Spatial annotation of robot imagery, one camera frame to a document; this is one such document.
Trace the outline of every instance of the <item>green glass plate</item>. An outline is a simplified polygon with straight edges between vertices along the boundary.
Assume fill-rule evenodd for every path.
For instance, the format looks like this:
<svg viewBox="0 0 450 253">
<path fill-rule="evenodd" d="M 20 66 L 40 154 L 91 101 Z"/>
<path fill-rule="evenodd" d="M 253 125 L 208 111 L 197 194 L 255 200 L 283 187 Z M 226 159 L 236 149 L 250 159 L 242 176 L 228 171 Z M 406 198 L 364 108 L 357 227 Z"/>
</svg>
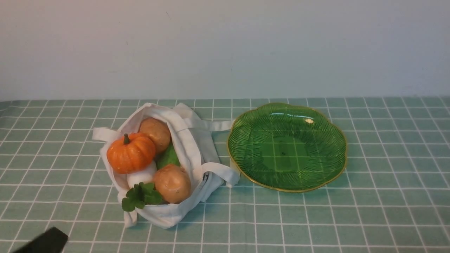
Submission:
<svg viewBox="0 0 450 253">
<path fill-rule="evenodd" d="M 227 146 L 248 179 L 286 192 L 317 189 L 347 165 L 344 134 L 309 107 L 270 103 L 248 111 L 234 122 Z"/>
</svg>

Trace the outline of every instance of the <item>black object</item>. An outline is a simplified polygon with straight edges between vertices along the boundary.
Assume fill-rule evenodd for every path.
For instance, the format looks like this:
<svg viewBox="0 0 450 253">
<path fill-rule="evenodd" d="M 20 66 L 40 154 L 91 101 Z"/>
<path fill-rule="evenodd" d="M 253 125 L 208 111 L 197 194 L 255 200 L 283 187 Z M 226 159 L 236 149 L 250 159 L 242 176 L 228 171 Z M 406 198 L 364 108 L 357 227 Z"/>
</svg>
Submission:
<svg viewBox="0 0 450 253">
<path fill-rule="evenodd" d="M 13 253 L 61 253 L 68 239 L 61 230 L 51 227 Z"/>
</svg>

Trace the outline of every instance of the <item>table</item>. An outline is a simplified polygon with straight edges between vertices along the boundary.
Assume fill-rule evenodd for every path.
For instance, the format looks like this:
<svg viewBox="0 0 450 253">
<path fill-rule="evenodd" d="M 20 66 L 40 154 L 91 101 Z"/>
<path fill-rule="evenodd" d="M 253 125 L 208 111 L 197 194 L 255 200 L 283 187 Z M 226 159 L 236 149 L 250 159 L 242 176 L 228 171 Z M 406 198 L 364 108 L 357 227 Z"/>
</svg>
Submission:
<svg viewBox="0 0 450 253">
<path fill-rule="evenodd" d="M 93 127 L 117 129 L 146 102 L 229 120 L 268 102 L 323 112 L 348 140 L 346 171 L 304 194 L 241 178 L 177 226 L 124 229 Z M 450 97 L 32 100 L 0 103 L 0 252 L 46 228 L 66 253 L 450 252 Z M 228 133 L 214 133 L 229 164 Z"/>
</svg>

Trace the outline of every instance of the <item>orange pumpkin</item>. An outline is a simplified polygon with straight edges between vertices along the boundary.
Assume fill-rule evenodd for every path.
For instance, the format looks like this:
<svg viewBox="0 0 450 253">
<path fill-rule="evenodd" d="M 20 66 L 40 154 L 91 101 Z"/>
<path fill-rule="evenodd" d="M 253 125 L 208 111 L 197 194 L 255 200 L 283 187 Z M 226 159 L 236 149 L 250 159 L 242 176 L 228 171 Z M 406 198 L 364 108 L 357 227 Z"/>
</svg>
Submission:
<svg viewBox="0 0 450 253">
<path fill-rule="evenodd" d="M 114 141 L 106 152 L 112 169 L 119 174 L 144 170 L 156 154 L 155 144 L 141 133 L 132 133 Z"/>
</svg>

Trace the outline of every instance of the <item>parsley sprig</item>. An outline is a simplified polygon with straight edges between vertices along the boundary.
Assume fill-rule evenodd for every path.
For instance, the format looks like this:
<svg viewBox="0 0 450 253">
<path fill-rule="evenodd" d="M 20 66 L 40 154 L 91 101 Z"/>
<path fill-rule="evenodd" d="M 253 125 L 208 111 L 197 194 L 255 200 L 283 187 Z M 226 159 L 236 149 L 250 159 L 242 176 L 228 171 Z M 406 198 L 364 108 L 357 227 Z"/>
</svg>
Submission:
<svg viewBox="0 0 450 253">
<path fill-rule="evenodd" d="M 155 190 L 154 183 L 135 184 L 126 193 L 126 198 L 122 199 L 122 209 L 125 212 L 132 212 L 136 208 L 143 209 L 145 205 L 158 205 L 162 202 L 162 196 Z"/>
</svg>

